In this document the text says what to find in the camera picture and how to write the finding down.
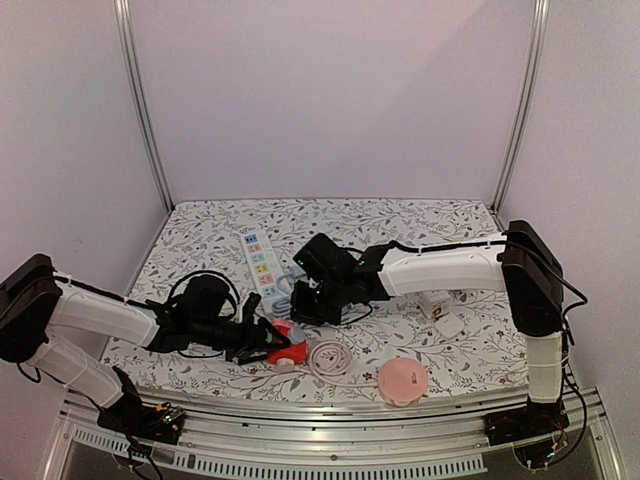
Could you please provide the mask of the red cube socket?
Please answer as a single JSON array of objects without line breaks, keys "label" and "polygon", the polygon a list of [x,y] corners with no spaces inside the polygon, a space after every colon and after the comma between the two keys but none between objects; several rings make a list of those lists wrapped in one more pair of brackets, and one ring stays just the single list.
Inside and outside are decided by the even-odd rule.
[{"label": "red cube socket", "polygon": [[[287,333],[291,327],[296,325],[294,322],[285,319],[274,319],[272,324],[283,334],[287,336]],[[293,345],[289,348],[281,349],[277,353],[270,354],[267,358],[267,363],[277,367],[289,367],[298,366],[304,363],[307,359],[307,343]]]}]

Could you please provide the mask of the white multicolour power strip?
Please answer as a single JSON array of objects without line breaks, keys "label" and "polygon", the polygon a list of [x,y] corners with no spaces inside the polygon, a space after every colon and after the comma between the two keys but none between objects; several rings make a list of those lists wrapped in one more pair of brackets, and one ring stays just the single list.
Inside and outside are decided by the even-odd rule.
[{"label": "white multicolour power strip", "polygon": [[262,231],[248,230],[240,234],[241,245],[261,305],[267,318],[286,318],[290,313],[290,294],[278,286],[284,272],[271,245]]}]

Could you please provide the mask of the white cube adapter red print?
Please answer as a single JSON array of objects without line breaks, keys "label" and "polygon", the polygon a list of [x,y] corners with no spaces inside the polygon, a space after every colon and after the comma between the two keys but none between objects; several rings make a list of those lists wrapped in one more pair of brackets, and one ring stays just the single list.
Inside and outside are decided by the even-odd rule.
[{"label": "white cube adapter red print", "polygon": [[425,292],[420,299],[420,310],[427,319],[438,320],[449,313],[450,297],[446,292]]}]

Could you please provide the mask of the round pink socket base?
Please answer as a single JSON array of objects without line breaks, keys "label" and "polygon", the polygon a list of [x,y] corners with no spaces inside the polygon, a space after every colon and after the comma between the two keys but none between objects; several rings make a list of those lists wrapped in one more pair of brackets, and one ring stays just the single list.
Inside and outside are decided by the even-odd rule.
[{"label": "round pink socket base", "polygon": [[394,358],[378,370],[378,393],[386,404],[405,407],[418,401],[427,391],[429,374],[411,358]]}]

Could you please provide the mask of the white plug adapter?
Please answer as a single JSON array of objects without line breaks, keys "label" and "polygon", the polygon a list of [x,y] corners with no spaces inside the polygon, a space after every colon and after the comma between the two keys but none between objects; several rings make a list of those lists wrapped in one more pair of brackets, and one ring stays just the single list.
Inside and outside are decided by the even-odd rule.
[{"label": "white plug adapter", "polygon": [[445,338],[453,338],[464,330],[463,320],[454,313],[448,313],[434,320],[434,328]]}]

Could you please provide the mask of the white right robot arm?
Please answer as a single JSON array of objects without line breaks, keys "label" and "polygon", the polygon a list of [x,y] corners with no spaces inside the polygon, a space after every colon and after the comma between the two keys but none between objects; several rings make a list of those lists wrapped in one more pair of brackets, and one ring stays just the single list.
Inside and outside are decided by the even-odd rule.
[{"label": "white right robot arm", "polygon": [[392,240],[359,257],[319,233],[294,256],[307,278],[291,296],[291,317],[310,325],[341,322],[344,307],[444,290],[489,290],[508,296],[523,336],[530,404],[517,427],[537,436],[556,417],[562,391],[562,267],[525,221],[508,231],[461,243],[409,247]]}]

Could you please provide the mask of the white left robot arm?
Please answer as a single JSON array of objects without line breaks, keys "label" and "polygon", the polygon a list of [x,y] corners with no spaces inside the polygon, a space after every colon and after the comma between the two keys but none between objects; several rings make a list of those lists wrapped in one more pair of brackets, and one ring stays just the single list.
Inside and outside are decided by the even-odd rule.
[{"label": "white left robot arm", "polygon": [[36,254],[1,284],[1,358],[36,368],[81,392],[128,434],[148,426],[148,412],[125,396],[125,375],[58,334],[61,327],[124,340],[154,353],[209,347],[240,363],[290,347],[286,335],[257,317],[260,296],[242,300],[223,274],[185,275],[163,302],[134,301],[58,272]]}]

